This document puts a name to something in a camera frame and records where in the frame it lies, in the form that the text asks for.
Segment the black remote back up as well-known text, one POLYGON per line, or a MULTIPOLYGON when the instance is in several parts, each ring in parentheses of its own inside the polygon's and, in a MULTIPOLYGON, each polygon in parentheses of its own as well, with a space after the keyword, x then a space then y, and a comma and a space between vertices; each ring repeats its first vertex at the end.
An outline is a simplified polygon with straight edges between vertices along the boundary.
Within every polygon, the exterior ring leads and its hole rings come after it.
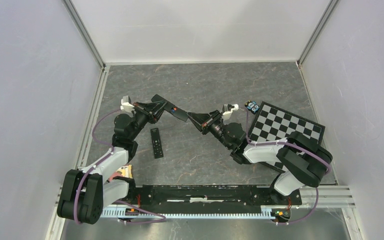
POLYGON ((166 111, 168 113, 170 113, 172 116, 174 116, 175 118, 179 119, 179 120, 182 120, 184 122, 186 122, 189 118, 187 116, 187 112, 184 111, 183 109, 179 108, 178 106, 176 106, 175 104, 173 104, 172 102, 168 101, 167 99, 163 98, 162 96, 158 95, 158 94, 155 94, 152 98, 151 98, 151 101, 152 102, 157 102, 157 101, 167 101, 167 104, 166 104, 166 111), (173 107, 176 107, 177 108, 177 111, 176 112, 173 112, 173 107))

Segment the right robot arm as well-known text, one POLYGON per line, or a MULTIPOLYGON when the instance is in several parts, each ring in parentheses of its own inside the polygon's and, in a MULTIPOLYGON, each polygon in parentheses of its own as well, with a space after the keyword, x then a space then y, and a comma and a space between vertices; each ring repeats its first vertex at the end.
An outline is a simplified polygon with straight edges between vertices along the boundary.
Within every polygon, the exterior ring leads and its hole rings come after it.
POLYGON ((331 172, 333 156, 323 147, 294 131, 279 140, 256 142, 250 140, 242 125, 224 124, 225 117, 218 111, 187 112, 187 117, 203 134, 212 134, 238 164, 280 163, 285 168, 271 184, 269 199, 282 204, 295 190, 304 186, 316 188, 331 172))

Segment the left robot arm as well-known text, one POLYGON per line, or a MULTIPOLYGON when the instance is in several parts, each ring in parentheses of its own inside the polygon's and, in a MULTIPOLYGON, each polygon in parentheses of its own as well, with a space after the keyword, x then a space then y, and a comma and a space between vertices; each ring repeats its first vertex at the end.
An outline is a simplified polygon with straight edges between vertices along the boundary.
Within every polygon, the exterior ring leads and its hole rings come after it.
POLYGON ((71 169, 64 177, 56 213, 77 224, 95 224, 104 208, 122 200, 133 203, 137 198, 134 180, 113 176, 136 154, 136 137, 147 124, 155 124, 163 114, 167 101, 131 103, 122 100, 114 118, 114 134, 108 151, 82 169, 71 169))

